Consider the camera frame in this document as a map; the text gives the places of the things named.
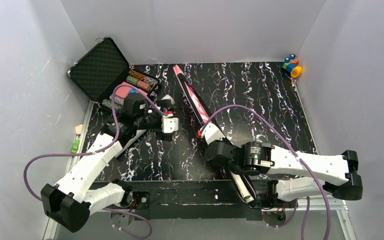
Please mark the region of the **white shuttlecock tube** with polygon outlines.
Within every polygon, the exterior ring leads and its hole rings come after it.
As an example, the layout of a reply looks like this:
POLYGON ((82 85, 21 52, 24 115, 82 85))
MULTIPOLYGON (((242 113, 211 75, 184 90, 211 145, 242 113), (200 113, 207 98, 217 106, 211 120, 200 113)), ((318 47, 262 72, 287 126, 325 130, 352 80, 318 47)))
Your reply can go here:
POLYGON ((158 109, 149 108, 148 101, 138 92, 129 93, 124 99, 119 120, 122 122, 119 142, 127 150, 146 131, 155 133, 158 140, 171 141, 174 133, 162 132, 162 117, 174 117, 175 101, 165 95, 156 101, 158 109))

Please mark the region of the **pink racket bag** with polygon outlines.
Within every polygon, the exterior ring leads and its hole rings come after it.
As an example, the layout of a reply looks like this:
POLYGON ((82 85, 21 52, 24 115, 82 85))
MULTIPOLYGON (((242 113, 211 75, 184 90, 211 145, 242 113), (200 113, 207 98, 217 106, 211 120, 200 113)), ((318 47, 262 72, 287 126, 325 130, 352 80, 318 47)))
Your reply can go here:
MULTIPOLYGON (((189 106, 197 118, 197 121, 200 125, 199 130, 203 130, 209 123, 213 123, 217 127, 220 128, 220 126, 217 124, 217 122, 215 120, 210 119, 211 112, 210 112, 209 108, 206 106, 206 104, 204 103, 202 98, 197 94, 197 92, 193 89, 192 85, 189 83, 189 80, 187 79, 187 76, 185 75, 185 73, 183 72, 181 67, 176 64, 173 67, 173 70, 174 70, 174 73, 177 77, 178 83, 179 83, 179 85, 183 91, 183 94, 184 94, 185 98, 187 99, 187 102, 189 103, 189 106)), ((251 186, 253 187, 253 190, 255 191, 255 188, 252 185, 251 180, 246 176, 244 176, 244 177, 250 182, 251 186)), ((256 191, 255 191, 255 196, 256 196, 256 199, 255 199, 254 203, 247 204, 251 208, 255 207, 257 204, 256 191)))

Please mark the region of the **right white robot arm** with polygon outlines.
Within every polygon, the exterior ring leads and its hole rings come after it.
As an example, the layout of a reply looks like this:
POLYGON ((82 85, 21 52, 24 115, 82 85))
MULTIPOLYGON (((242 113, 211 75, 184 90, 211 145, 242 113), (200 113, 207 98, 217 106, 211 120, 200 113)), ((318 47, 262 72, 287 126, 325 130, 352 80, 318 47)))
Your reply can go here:
POLYGON ((242 176, 288 174, 296 179, 278 180, 267 192, 268 199, 290 202, 322 193, 336 199, 358 201, 363 181, 358 174, 359 158, 354 150, 340 155, 293 154, 271 143, 251 141, 235 146, 222 140, 211 142, 205 160, 242 176))

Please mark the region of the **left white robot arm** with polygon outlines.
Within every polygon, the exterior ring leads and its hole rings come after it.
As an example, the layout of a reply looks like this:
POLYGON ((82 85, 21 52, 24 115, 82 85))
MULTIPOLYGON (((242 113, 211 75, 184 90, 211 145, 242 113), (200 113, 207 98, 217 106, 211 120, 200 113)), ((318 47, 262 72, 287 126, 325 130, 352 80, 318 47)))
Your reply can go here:
POLYGON ((46 184, 41 192, 45 214, 72 233, 79 231, 89 217, 111 205, 129 208, 133 189, 123 180, 113 180, 104 187, 91 189, 100 172, 144 132, 154 131, 165 141, 179 129, 174 117, 175 101, 165 95, 155 107, 139 92, 128 93, 115 111, 117 122, 109 120, 101 129, 87 155, 54 185, 46 184))

